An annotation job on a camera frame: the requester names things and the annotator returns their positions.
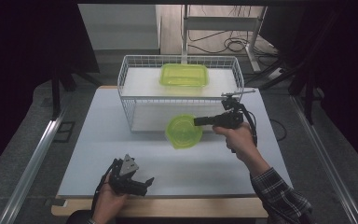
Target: metal bar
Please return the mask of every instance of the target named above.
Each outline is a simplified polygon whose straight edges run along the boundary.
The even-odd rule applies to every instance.
[[[187,63],[187,5],[185,5],[185,15],[183,16],[183,32],[182,32],[182,63]]]
[[[253,92],[255,92],[255,88],[253,88],[251,91],[235,91],[235,92],[229,92],[229,93],[222,93],[221,96],[242,95],[245,93],[253,93]]]
[[[60,124],[62,122],[62,118],[66,112],[66,108],[69,105],[70,96],[66,94],[62,99],[62,110],[59,116],[55,120],[51,120],[46,128],[45,132],[42,135],[42,138],[39,141],[36,149],[34,150],[34,154],[28,162],[27,167],[25,168],[22,176],[17,183],[16,188],[11,194],[10,199],[7,202],[7,205],[0,216],[0,224],[1,223],[13,223],[19,213],[22,203],[25,200],[25,197],[28,194],[29,189],[31,188],[34,178],[39,171],[39,168],[45,159],[48,148],[54,138],[54,134],[57,132]]]
[[[257,40],[258,33],[260,32],[261,23],[263,22],[264,15],[266,14],[267,7],[263,7],[260,14],[255,21],[255,28],[252,33],[251,41],[246,45],[246,53],[248,54],[249,61],[254,72],[259,73],[261,72],[260,66],[258,65],[257,59],[255,58],[254,48],[255,48],[255,41]]]
[[[345,212],[347,213],[350,222],[358,224],[358,207],[356,205],[356,202],[352,198],[351,193],[341,179],[336,169],[336,166],[330,159],[330,156],[328,155],[324,144],[318,133],[316,132],[315,128],[307,122],[307,118],[302,112],[304,108],[299,100],[299,97],[291,96],[291,99],[295,104],[297,114],[300,117],[300,120],[304,125],[308,136],[310,137],[310,141],[315,148],[319,160],[321,161],[322,166],[324,167],[324,170],[326,171],[326,174],[330,180],[330,183],[332,184],[334,191],[340,199],[341,204]]]

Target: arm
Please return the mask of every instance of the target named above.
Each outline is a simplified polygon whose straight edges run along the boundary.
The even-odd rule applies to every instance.
[[[268,223],[313,223],[311,206],[306,198],[290,188],[263,159],[253,142],[249,124],[242,123],[235,130],[213,127],[226,137],[228,149],[248,167],[255,193],[268,212]]]
[[[108,184],[109,176],[110,175],[106,176],[103,186],[101,187],[97,203],[95,204],[94,214],[91,218],[97,224],[105,224],[113,219],[128,198],[128,194],[117,195],[112,190]]]

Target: metal rail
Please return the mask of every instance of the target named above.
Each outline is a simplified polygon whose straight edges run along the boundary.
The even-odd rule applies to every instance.
[[[51,120],[48,123],[48,127],[43,133],[36,149],[34,150],[34,154],[28,162],[27,167],[25,168],[22,176],[11,194],[10,199],[7,202],[7,205],[0,216],[0,223],[13,223],[19,213],[22,203],[25,200],[25,197],[28,194],[29,189],[34,183],[34,178],[39,171],[39,168],[45,159],[45,156],[48,152],[48,148],[53,141],[54,135],[57,132],[60,124],[62,122],[62,118],[66,112],[66,109],[70,103],[70,94],[65,94],[62,98],[62,110],[59,116],[55,120]]]
[[[306,132],[310,138],[310,141],[315,148],[315,151],[319,157],[319,160],[326,171],[326,174],[330,180],[331,185],[333,186],[334,191],[336,192],[339,200],[342,203],[342,206],[347,213],[347,216],[351,223],[358,224],[358,207],[356,202],[351,196],[350,191],[348,190],[347,186],[344,184],[343,180],[341,179],[336,166],[330,159],[330,156],[327,153],[324,144],[319,137],[319,134],[316,132],[315,128],[310,125],[303,113],[304,108],[299,100],[298,96],[291,96],[292,101],[295,104],[296,111],[302,124],[304,125]]]

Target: wall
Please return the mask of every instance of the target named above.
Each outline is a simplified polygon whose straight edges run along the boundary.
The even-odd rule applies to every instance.
[[[159,49],[159,6],[78,6],[94,50]]]

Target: white wire basket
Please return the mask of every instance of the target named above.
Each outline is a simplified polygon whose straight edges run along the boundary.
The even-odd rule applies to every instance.
[[[132,132],[164,132],[181,114],[210,117],[223,113],[222,93],[242,92],[243,76],[234,56],[186,56],[187,64],[207,67],[205,87],[167,87],[159,84],[161,66],[181,63],[180,55],[127,55],[117,88]]]

